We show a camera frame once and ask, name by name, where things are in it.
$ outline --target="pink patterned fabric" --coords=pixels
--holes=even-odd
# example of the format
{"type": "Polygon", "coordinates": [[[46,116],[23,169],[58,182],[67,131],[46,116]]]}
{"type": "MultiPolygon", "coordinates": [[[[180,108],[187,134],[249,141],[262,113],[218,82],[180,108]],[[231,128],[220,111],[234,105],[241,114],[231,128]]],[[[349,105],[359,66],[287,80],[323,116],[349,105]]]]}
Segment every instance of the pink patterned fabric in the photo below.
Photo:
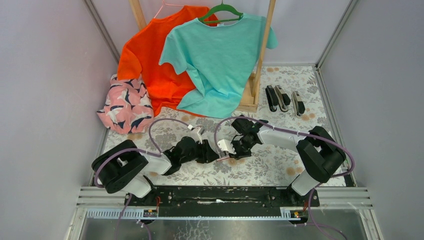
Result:
{"type": "Polygon", "coordinates": [[[104,108],[97,115],[108,129],[119,134],[142,133],[153,122],[153,109],[146,85],[138,79],[110,78],[110,89],[104,108]]]}

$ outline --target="floral tablecloth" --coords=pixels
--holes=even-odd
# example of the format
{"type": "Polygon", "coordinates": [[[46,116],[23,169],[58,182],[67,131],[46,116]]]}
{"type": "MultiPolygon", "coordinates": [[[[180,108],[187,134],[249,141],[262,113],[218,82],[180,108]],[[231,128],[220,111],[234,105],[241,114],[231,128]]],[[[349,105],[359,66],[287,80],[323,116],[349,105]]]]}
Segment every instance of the floral tablecloth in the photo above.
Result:
{"type": "MultiPolygon", "coordinates": [[[[318,125],[328,131],[331,129],[311,66],[263,67],[257,112],[235,111],[232,115],[240,114],[268,120],[269,124],[276,127],[308,131],[318,125]],[[301,118],[295,117],[292,103],[288,112],[280,110],[271,112],[265,95],[267,85],[281,85],[290,98],[292,91],[299,91],[306,108],[304,115],[301,118]]],[[[159,118],[173,118],[193,126],[203,126],[205,129],[203,138],[207,138],[211,147],[216,149],[214,129],[221,119],[196,117],[170,108],[162,108],[156,119],[159,118]]],[[[237,134],[230,124],[231,120],[222,125],[218,133],[219,140],[224,138],[231,140],[237,134]]],[[[174,121],[160,121],[152,129],[152,135],[163,151],[171,148],[188,133],[189,130],[184,125],[174,121]]],[[[133,140],[138,148],[157,152],[147,133],[122,135],[113,131],[109,132],[104,151],[110,150],[126,139],[133,140]]],[[[155,185],[288,186],[305,169],[299,155],[291,150],[264,144],[254,146],[252,153],[252,157],[240,160],[226,159],[209,164],[192,161],[183,164],[179,171],[170,176],[150,172],[147,177],[155,185]]],[[[342,177],[332,178],[324,184],[324,186],[345,185],[342,177]]]]}

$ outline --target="orange shirt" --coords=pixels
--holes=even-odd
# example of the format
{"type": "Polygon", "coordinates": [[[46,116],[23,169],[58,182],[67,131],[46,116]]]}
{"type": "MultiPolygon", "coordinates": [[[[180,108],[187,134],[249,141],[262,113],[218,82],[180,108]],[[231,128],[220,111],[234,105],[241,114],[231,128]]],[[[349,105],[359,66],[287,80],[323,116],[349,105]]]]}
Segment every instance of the orange shirt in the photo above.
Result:
{"type": "MultiPolygon", "coordinates": [[[[176,109],[184,95],[196,88],[187,72],[177,75],[171,64],[159,65],[167,35],[174,27],[203,17],[208,11],[206,6],[184,6],[168,17],[154,18],[123,46],[118,80],[137,79],[141,74],[155,116],[162,107],[176,109]]],[[[215,15],[206,19],[214,20],[218,20],[215,15]]]]}

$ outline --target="white wall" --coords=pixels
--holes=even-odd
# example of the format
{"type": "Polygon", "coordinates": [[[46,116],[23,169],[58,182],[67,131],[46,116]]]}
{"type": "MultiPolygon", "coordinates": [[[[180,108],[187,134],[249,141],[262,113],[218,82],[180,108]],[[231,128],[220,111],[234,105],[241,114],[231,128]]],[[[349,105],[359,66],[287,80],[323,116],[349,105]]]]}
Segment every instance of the white wall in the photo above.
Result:
{"type": "Polygon", "coordinates": [[[82,0],[0,2],[0,239],[64,238],[116,63],[82,0]]]}
{"type": "Polygon", "coordinates": [[[322,73],[386,240],[423,239],[424,1],[359,1],[322,73]]]}
{"type": "MultiPolygon", "coordinates": [[[[138,32],[128,0],[93,0],[119,52],[124,44],[138,32]]],[[[168,4],[214,7],[220,0],[166,0],[168,4]]],[[[140,0],[148,23],[161,8],[161,0],[140,0]]],[[[266,16],[268,0],[225,0],[239,12],[266,16]]],[[[349,0],[277,0],[272,28],[279,46],[268,50],[265,63],[316,63],[324,51],[334,29],[342,17],[349,0]]],[[[164,18],[180,10],[165,6],[157,16],[164,18]]]]}

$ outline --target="gray floor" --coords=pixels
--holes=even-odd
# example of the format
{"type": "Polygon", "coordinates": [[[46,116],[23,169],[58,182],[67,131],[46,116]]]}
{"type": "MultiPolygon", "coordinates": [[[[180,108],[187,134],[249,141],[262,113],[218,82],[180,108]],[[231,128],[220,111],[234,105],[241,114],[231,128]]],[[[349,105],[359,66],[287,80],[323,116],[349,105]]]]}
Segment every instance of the gray floor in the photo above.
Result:
{"type": "MultiPolygon", "coordinates": [[[[367,239],[354,210],[314,210],[315,220],[341,230],[349,240],[367,239]]],[[[86,219],[81,240],[113,240],[117,220],[86,219]]],[[[149,224],[153,240],[326,240],[314,226],[293,227],[288,221],[270,220],[157,220],[149,224]]],[[[336,239],[338,234],[328,231],[336,239]]],[[[122,220],[119,240],[148,240],[145,228],[135,220],[122,220]]]]}

